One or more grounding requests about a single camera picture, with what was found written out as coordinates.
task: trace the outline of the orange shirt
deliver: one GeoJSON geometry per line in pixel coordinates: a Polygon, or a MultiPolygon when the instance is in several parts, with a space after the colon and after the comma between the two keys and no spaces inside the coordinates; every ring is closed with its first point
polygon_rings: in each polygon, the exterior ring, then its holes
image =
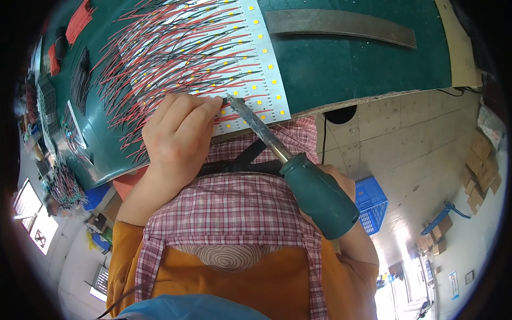
{"type": "MultiPolygon", "coordinates": [[[[109,307],[134,287],[143,227],[116,222],[109,268],[109,307]]],[[[347,259],[322,241],[322,287],[329,319],[376,318],[376,265],[347,259]]],[[[221,272],[206,266],[194,254],[172,247],[164,250],[152,297],[161,294],[207,293],[249,306],[271,319],[309,318],[308,258],[302,248],[269,253],[240,272],[221,272]]],[[[112,311],[117,316],[135,302],[125,297],[112,311]]]]}

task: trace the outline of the tiled floor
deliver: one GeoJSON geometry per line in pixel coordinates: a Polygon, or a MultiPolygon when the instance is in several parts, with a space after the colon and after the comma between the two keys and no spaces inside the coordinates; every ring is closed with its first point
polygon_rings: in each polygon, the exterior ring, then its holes
{"type": "MultiPolygon", "coordinates": [[[[459,189],[479,101],[471,92],[420,92],[360,104],[345,124],[327,122],[324,163],[356,181],[375,176],[389,199],[382,227],[371,236],[382,270],[402,259],[422,225],[459,189]]],[[[321,160],[322,115],[316,126],[321,160]]]]}

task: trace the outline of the poster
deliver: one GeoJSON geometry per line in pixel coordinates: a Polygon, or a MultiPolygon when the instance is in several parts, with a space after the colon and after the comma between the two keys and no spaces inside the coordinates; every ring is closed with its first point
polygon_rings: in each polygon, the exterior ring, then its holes
{"type": "Polygon", "coordinates": [[[452,287],[452,300],[455,300],[459,297],[459,283],[457,282],[457,272],[453,271],[448,275],[450,279],[450,284],[452,287]]]}

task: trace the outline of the hand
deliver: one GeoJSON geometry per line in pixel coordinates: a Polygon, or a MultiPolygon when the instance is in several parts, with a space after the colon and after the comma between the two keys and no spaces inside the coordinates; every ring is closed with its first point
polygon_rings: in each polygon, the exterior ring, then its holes
{"type": "Polygon", "coordinates": [[[222,98],[168,94],[142,129],[151,164],[144,175],[174,197],[191,183],[208,155],[214,116],[222,98]]]}
{"type": "MultiPolygon", "coordinates": [[[[350,179],[349,177],[342,175],[341,173],[336,170],[336,168],[333,165],[322,165],[317,164],[317,167],[319,167],[323,172],[332,175],[332,177],[336,180],[339,187],[349,196],[349,198],[352,200],[352,202],[355,203],[355,182],[354,180],[350,179]]],[[[299,212],[301,213],[301,216],[306,219],[307,222],[309,222],[313,227],[315,227],[320,233],[320,229],[316,226],[316,224],[313,222],[313,219],[306,215],[302,210],[299,209],[299,212]]]]}

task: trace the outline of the pink checkered apron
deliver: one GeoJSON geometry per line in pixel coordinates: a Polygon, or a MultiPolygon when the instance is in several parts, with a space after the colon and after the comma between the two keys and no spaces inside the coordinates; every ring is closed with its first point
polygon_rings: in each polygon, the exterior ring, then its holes
{"type": "MultiPolygon", "coordinates": [[[[277,125],[271,131],[293,154],[306,152],[313,163],[318,163],[314,117],[277,125]]],[[[234,159],[256,140],[251,133],[213,144],[206,163],[234,159]]],[[[265,149],[253,163],[275,159],[265,149]]],[[[135,286],[150,285],[147,290],[135,291],[136,302],[151,297],[165,246],[182,245],[304,248],[309,260],[310,317],[327,318],[322,289],[322,237],[300,215],[283,178],[254,172],[212,174],[195,179],[160,208],[144,228],[135,286]]]]}

